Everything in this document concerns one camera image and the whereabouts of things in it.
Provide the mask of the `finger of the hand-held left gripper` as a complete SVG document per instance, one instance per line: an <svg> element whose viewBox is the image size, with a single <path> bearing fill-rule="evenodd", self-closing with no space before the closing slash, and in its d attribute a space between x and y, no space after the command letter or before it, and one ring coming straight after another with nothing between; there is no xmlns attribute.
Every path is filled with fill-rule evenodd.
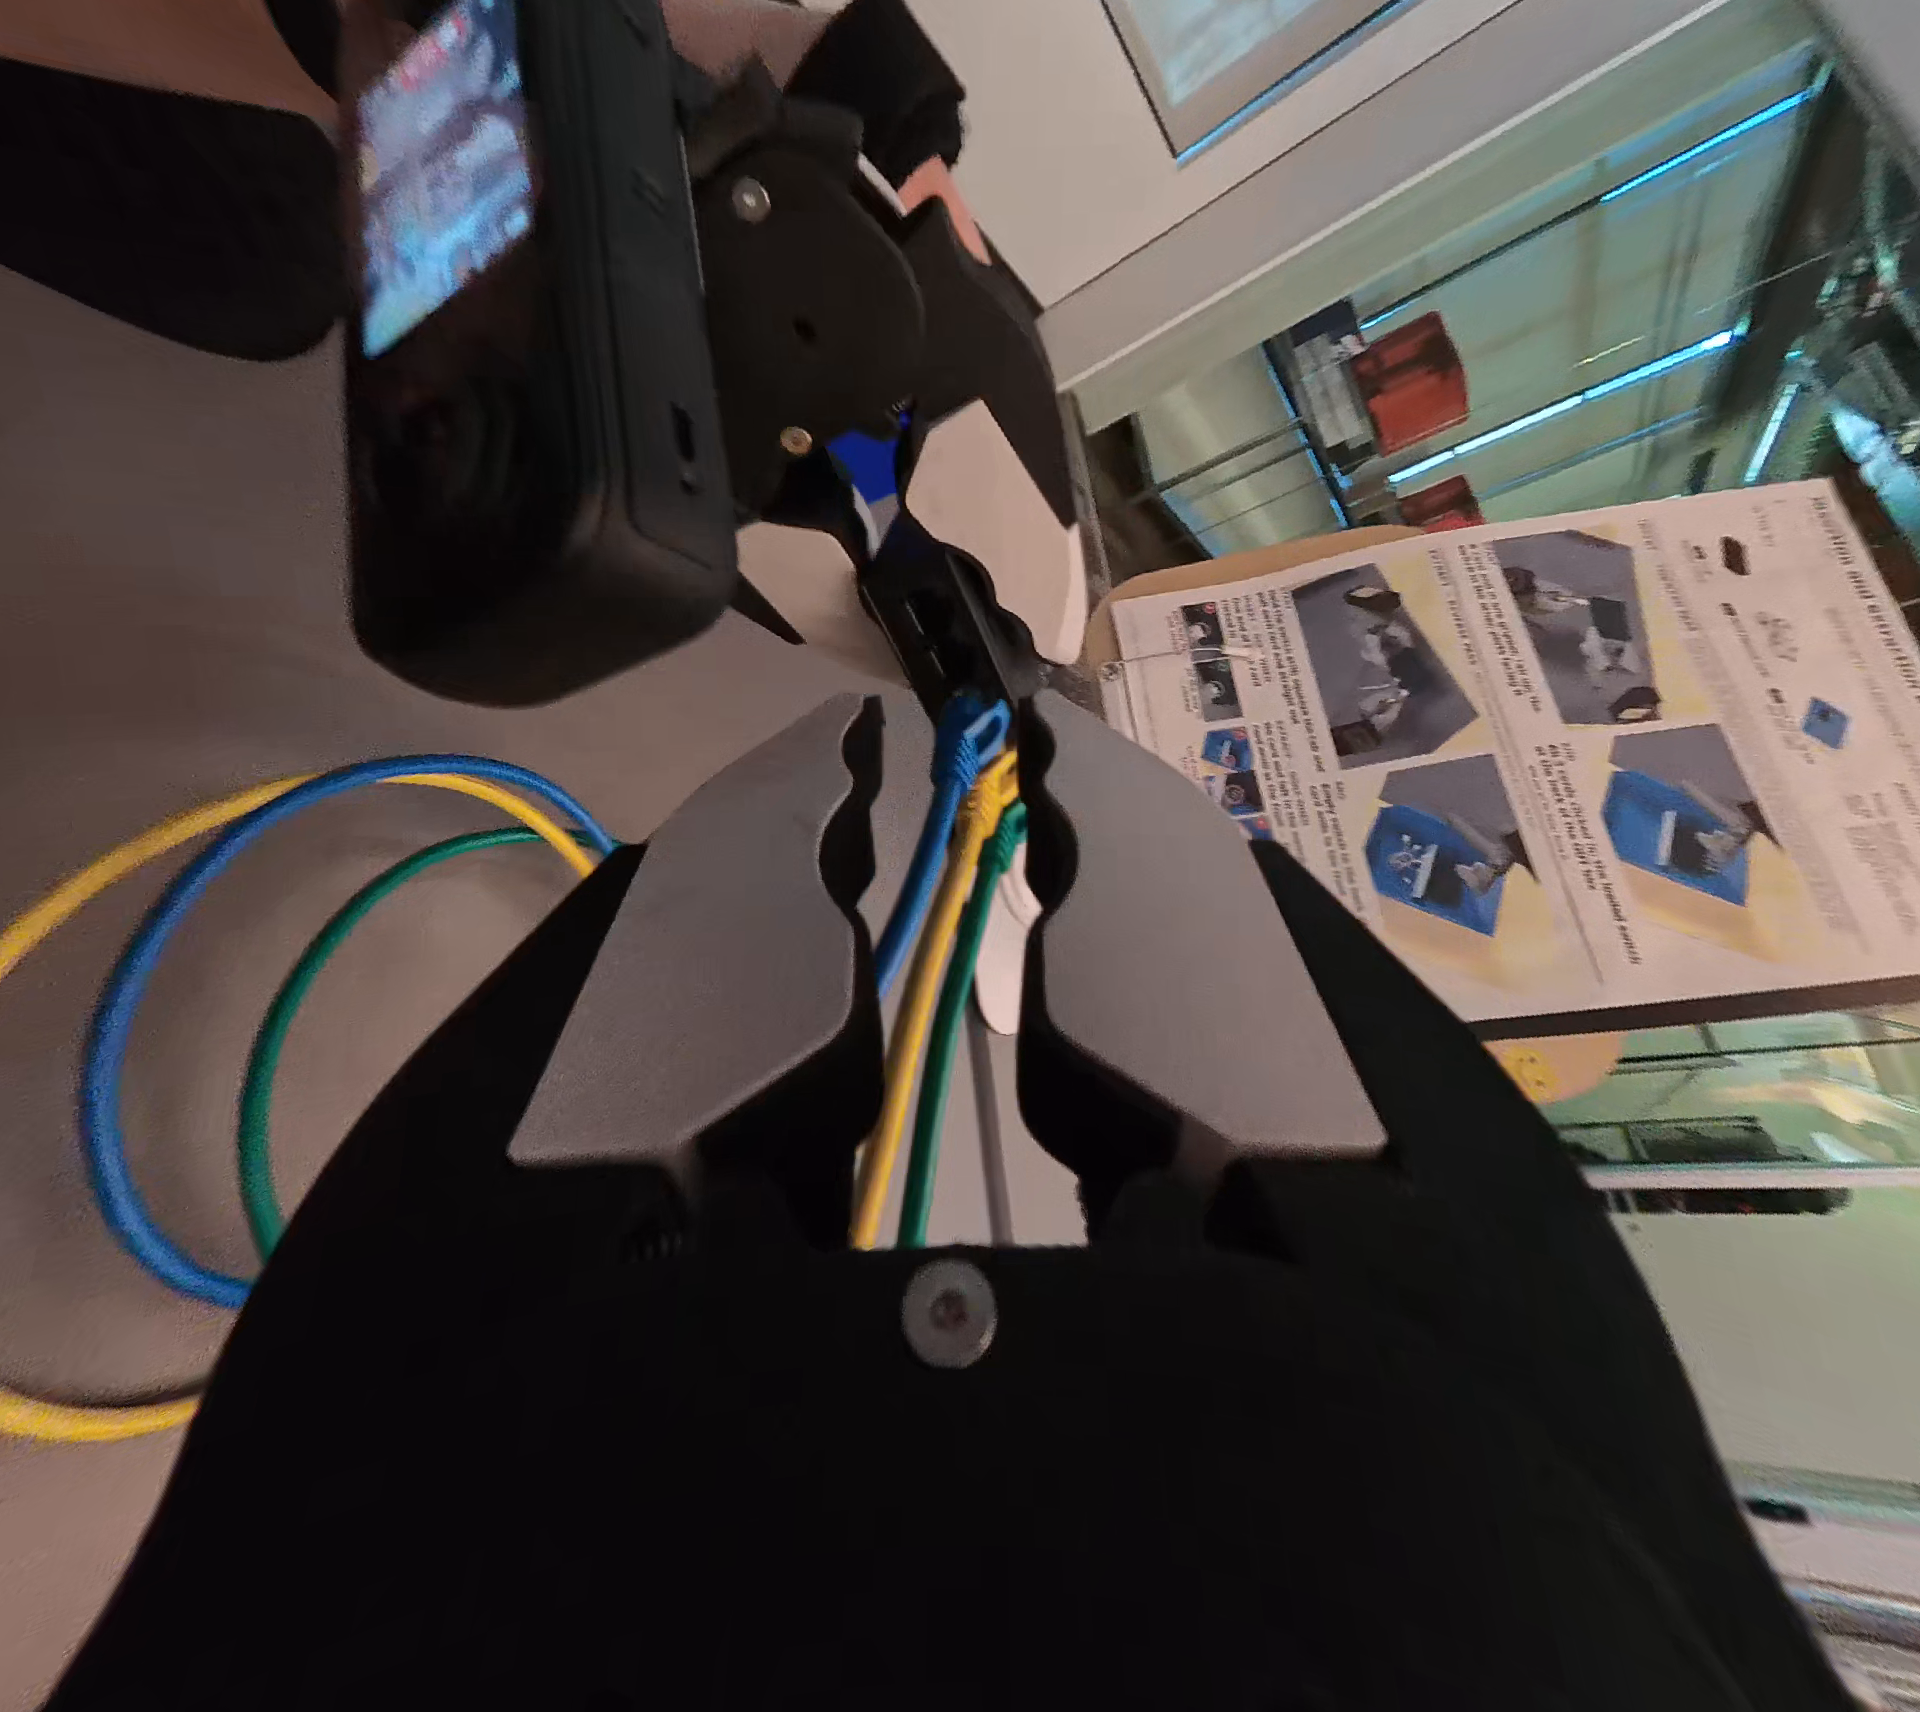
<svg viewBox="0 0 1920 1712"><path fill-rule="evenodd" d="M924 433L906 513L988 577L997 607L1021 620L1045 662L1083 656L1092 601L1079 521L1051 505L985 401Z"/></svg>
<svg viewBox="0 0 1920 1712"><path fill-rule="evenodd" d="M773 607L798 640L864 680L906 686L884 630L864 603L858 565L828 531L749 523L734 533L740 585Z"/></svg>

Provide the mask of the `black ethernet switch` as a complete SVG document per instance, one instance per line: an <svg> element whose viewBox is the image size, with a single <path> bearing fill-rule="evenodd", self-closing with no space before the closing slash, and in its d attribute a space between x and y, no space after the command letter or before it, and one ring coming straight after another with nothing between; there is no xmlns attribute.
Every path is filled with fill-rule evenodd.
<svg viewBox="0 0 1920 1712"><path fill-rule="evenodd" d="M984 569L910 521L858 572L858 596L930 722L965 694L1019 707L1045 686L1027 623L997 603Z"/></svg>

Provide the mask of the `white stand base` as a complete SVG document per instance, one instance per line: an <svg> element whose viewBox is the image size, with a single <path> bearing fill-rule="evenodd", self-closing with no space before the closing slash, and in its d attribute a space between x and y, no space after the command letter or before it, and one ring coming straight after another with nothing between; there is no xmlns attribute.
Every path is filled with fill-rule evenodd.
<svg viewBox="0 0 1920 1712"><path fill-rule="evenodd" d="M1045 1052L1064 1038L1075 842L1065 828L1028 811L1021 835L997 835L985 859L992 879L973 974L975 999L992 1030L1019 1037L1027 1052Z"/></svg>

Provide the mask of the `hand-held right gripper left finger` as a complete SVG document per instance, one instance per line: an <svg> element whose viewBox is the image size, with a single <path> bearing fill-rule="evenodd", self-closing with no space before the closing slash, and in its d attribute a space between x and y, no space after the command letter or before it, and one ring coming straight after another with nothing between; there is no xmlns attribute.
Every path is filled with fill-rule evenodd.
<svg viewBox="0 0 1920 1712"><path fill-rule="evenodd" d="M649 1168L689 1198L761 1181L810 1245L848 1245L884 1096L861 917L882 775L884 703L842 692L659 822L510 1138L518 1168Z"/></svg>

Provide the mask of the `printed instruction poster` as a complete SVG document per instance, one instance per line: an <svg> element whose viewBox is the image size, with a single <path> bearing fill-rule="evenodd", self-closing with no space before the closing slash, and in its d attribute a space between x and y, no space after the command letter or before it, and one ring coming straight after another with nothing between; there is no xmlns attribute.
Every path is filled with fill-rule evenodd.
<svg viewBox="0 0 1920 1712"><path fill-rule="evenodd" d="M1125 712L1482 1037L1917 1001L1917 635L1830 480L1116 608Z"/></svg>

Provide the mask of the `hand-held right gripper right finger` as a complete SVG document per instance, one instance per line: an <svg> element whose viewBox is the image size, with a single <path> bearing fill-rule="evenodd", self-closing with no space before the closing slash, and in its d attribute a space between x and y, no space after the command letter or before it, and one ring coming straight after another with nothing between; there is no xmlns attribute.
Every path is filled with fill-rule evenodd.
<svg viewBox="0 0 1920 1712"><path fill-rule="evenodd" d="M1372 1161L1387 1128L1239 822L1060 694L1019 715L1019 1106L1099 1241L1139 1181L1204 1209L1251 1161Z"/></svg>

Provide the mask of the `instruction sheet on stand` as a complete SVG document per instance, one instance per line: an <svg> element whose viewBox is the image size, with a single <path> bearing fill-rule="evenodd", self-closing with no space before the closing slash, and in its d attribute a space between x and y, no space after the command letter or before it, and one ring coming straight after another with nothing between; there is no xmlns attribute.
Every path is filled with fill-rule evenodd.
<svg viewBox="0 0 1920 1712"><path fill-rule="evenodd" d="M1101 688L1101 707L1104 715L1116 722L1125 712L1125 704L1119 698L1109 698L1109 692L1116 692L1123 674L1116 671L1123 659L1123 643L1116 635L1116 608L1125 601L1139 601L1148 596L1191 596L1191 592L1236 592L1247 583L1258 580L1262 575L1279 575L1279 572L1307 572L1319 565L1346 565L1359 559L1378 556L1387 545L1398 540L1394 527L1359 527L1342 533L1314 533L1303 540L1276 541L1266 547L1254 547L1246 553L1232 553L1226 559L1207 559L1200 564L1172 565L1172 569L1156 569L1145 575L1136 575L1132 580L1116 585L1109 596L1104 596L1087 623L1084 632L1084 659L1083 668L1095 679ZM1591 1092L1597 1085L1603 1085L1613 1069L1618 1065L1622 1048L1625 1048L1625 1030L1583 1030L1583 1033L1550 1033L1550 1037L1523 1037L1523 1038L1491 1038L1482 1037L1482 1043L1489 1052L1494 1052L1503 1065L1503 1052L1514 1049L1514 1042L1523 1048L1533 1048L1543 1052L1555 1073L1561 1078L1561 1096L1555 1100L1574 1100L1578 1096Z"/></svg>

